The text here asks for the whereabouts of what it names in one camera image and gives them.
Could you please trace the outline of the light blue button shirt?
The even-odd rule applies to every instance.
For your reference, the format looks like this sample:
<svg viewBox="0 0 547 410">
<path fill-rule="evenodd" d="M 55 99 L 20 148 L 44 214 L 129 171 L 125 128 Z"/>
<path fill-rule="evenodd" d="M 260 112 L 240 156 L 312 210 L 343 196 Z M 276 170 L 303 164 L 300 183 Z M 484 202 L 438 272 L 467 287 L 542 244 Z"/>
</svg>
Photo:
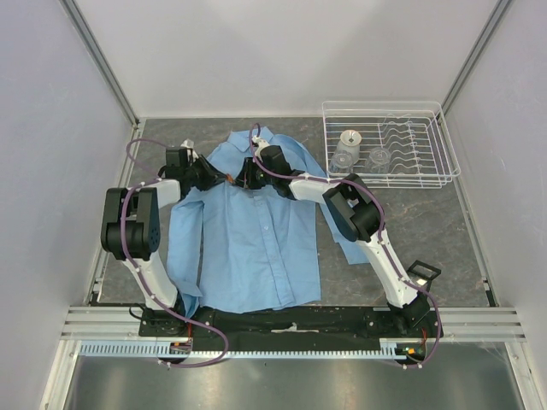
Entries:
<svg viewBox="0 0 547 410">
<path fill-rule="evenodd" d="M 168 230 L 167 271 L 185 316 L 199 307 L 248 313 L 319 301 L 316 210 L 347 262 L 367 263 L 324 205 L 283 198 L 272 186 L 191 190 L 173 206 Z"/>
</svg>

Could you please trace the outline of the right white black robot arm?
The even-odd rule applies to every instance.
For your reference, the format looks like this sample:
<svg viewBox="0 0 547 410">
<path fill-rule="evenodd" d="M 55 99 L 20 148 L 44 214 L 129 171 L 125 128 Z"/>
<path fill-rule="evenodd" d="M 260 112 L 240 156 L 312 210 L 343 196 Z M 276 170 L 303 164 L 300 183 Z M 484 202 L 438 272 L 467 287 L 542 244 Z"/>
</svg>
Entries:
<svg viewBox="0 0 547 410">
<path fill-rule="evenodd" d="M 258 161 L 247 158 L 233 183 L 249 190 L 271 185 L 282 197 L 325 205 L 339 232 L 357 243 L 379 278 L 392 311 L 393 330 L 405 337 L 418 331 L 430 309 L 427 296 L 404 270 L 388 238 L 385 213 L 360 177 L 325 179 L 290 166 L 282 169 L 289 174 L 262 169 Z"/>
</svg>

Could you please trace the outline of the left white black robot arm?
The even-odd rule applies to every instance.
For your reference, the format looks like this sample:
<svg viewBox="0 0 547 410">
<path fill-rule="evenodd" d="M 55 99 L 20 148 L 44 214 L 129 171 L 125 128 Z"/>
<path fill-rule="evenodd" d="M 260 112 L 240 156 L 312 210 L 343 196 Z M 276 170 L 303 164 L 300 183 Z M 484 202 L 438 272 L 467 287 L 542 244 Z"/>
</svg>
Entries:
<svg viewBox="0 0 547 410">
<path fill-rule="evenodd" d="M 169 336 L 184 332 L 188 317 L 178 310 L 179 292 L 159 256 L 160 210 L 180 202 L 193 188 L 210 190 L 227 180 L 226 174 L 198 155 L 168 163 L 149 182 L 106 191 L 102 248 L 132 273 L 144 294 L 145 306 L 154 311 L 163 309 L 157 324 Z"/>
</svg>

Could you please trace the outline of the clear glass lying left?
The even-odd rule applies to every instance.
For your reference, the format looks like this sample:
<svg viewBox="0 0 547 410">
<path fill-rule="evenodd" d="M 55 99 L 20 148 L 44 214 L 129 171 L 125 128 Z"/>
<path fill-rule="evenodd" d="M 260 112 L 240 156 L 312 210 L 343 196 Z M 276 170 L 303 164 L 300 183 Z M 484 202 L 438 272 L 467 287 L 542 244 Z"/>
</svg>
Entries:
<svg viewBox="0 0 547 410">
<path fill-rule="evenodd" d="M 351 153 L 337 151 L 329 161 L 328 172 L 334 174 L 349 174 L 353 172 L 354 161 Z"/>
</svg>

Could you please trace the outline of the clear glass lying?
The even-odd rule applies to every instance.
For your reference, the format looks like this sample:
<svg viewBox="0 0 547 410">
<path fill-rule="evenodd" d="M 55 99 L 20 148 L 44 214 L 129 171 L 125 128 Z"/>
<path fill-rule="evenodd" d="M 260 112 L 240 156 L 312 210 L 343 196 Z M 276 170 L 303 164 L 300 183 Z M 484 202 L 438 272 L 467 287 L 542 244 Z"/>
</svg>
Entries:
<svg viewBox="0 0 547 410">
<path fill-rule="evenodd" d="M 371 174 L 388 174 L 390 164 L 391 152 L 383 147 L 374 147 L 365 161 L 364 171 Z"/>
<path fill-rule="evenodd" d="M 349 174 L 353 172 L 354 161 L 351 153 L 337 151 L 329 161 L 328 172 L 334 174 Z"/>
</svg>

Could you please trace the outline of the clear glass with gold base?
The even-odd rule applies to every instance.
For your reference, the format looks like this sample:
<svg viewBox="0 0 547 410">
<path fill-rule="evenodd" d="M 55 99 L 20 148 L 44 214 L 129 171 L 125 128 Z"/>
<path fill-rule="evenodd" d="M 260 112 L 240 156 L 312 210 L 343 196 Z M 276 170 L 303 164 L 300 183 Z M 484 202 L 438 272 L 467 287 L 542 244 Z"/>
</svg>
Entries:
<svg viewBox="0 0 547 410">
<path fill-rule="evenodd" d="M 362 135 L 356 130 L 347 129 L 340 134 L 337 150 L 351 156 L 354 162 L 360 158 Z"/>
</svg>

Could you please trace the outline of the clear glass lying right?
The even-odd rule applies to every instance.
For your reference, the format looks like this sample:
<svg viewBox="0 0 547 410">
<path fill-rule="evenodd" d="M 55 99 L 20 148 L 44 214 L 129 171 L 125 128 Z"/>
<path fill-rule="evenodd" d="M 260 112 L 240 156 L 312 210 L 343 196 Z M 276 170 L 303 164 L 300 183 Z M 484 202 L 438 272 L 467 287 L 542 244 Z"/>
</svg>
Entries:
<svg viewBox="0 0 547 410">
<path fill-rule="evenodd" d="M 390 164 L 391 152 L 383 147 L 374 147 L 365 161 L 364 171 L 371 174 L 388 174 Z"/>
</svg>

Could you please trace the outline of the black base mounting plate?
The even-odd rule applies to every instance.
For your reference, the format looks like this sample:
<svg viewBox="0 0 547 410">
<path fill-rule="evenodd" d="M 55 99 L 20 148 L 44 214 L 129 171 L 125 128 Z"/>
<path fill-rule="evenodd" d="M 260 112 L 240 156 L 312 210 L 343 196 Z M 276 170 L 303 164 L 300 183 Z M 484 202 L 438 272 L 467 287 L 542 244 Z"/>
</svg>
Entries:
<svg viewBox="0 0 547 410">
<path fill-rule="evenodd" d="M 241 314 L 200 307 L 193 319 L 206 329 L 145 307 L 133 318 L 140 320 L 141 337 L 189 337 L 191 344 L 220 351 L 232 347 L 372 348 L 384 338 L 433 342 L 444 336 L 434 312 L 402 331 L 387 307 L 302 306 Z"/>
</svg>

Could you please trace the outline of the small black framed stand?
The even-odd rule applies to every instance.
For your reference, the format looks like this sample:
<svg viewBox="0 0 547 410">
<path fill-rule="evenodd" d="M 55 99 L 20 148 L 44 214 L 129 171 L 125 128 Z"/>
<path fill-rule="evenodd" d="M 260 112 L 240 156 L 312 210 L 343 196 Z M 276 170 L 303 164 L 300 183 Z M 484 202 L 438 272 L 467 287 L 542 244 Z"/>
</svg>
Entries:
<svg viewBox="0 0 547 410">
<path fill-rule="evenodd" d="M 442 273 L 440 268 L 427 264 L 423 261 L 416 260 L 407 269 L 407 274 L 415 280 L 415 282 L 426 291 L 432 287 L 432 282 Z"/>
</svg>

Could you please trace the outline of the left aluminium frame post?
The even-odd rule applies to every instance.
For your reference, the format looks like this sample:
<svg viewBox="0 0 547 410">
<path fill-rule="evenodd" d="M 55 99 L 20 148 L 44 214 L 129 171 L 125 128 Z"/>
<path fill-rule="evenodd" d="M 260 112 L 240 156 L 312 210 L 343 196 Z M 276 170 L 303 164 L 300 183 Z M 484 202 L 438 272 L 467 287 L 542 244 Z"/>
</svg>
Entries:
<svg viewBox="0 0 547 410">
<path fill-rule="evenodd" d="M 103 53 L 78 3 L 74 0 L 60 0 L 60 4 L 67 13 L 76 32 L 79 34 L 80 39 L 84 43 L 85 48 L 90 54 L 91 59 L 95 63 L 95 66 L 103 77 L 105 84 L 108 86 L 117 104 L 121 108 L 121 111 L 132 124 L 132 127 L 137 128 L 140 124 L 140 119 L 129 102 L 126 93 L 123 91 L 121 83 L 116 78 L 106 55 Z"/>
</svg>

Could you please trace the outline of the aluminium frame post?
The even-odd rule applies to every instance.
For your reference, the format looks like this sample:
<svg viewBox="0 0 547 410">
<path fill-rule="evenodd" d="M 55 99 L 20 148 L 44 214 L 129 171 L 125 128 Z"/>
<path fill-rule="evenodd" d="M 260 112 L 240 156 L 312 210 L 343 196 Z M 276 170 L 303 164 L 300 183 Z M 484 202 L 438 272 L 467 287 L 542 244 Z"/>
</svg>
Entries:
<svg viewBox="0 0 547 410">
<path fill-rule="evenodd" d="M 489 43 L 493 39 L 497 29 L 503 22 L 505 15 L 510 10 L 513 0 L 498 0 L 496 1 L 491 13 L 489 14 L 485 24 L 483 25 L 478 37 L 473 43 L 462 67 L 455 77 L 449 91 L 443 100 L 441 106 L 445 114 L 450 112 L 456 99 L 462 92 L 470 75 L 479 63 L 480 58 L 484 55 Z"/>
<path fill-rule="evenodd" d="M 132 127 L 137 128 L 140 124 L 140 119 L 129 102 L 126 93 L 123 91 L 121 83 L 116 78 L 106 55 L 103 53 L 78 3 L 74 0 L 60 0 L 60 4 L 67 13 L 76 32 L 79 34 L 80 39 L 84 43 L 85 48 L 90 54 L 91 59 L 95 63 L 95 66 L 103 77 L 105 84 L 108 86 L 117 104 L 121 108 L 121 111 L 132 124 Z"/>
</svg>

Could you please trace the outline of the aluminium front rail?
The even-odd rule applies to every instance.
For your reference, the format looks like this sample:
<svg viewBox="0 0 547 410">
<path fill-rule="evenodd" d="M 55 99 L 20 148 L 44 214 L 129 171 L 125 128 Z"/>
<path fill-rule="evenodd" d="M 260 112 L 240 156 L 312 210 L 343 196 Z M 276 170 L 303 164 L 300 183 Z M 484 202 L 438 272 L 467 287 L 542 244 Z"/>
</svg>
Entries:
<svg viewBox="0 0 547 410">
<path fill-rule="evenodd" d="M 442 307 L 443 340 L 465 342 L 525 342 L 512 307 Z M 139 322 L 127 307 L 71 307 L 62 327 L 62 340 L 138 340 Z"/>
</svg>

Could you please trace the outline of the right aluminium frame post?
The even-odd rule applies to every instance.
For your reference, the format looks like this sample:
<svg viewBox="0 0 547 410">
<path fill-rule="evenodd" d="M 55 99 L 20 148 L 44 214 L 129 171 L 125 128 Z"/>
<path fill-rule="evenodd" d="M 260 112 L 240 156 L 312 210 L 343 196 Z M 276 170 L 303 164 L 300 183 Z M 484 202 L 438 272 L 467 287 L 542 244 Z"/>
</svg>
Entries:
<svg viewBox="0 0 547 410">
<path fill-rule="evenodd" d="M 510 10 L 513 0 L 498 0 L 496 1 L 491 13 L 489 14 L 485 24 L 483 25 L 478 37 L 473 43 L 462 67 L 455 77 L 449 91 L 443 100 L 441 106 L 445 114 L 450 112 L 456 99 L 462 92 L 470 75 L 479 63 L 480 58 L 484 55 L 489 43 L 493 39 L 497 29 L 503 22 L 505 15 Z"/>
</svg>

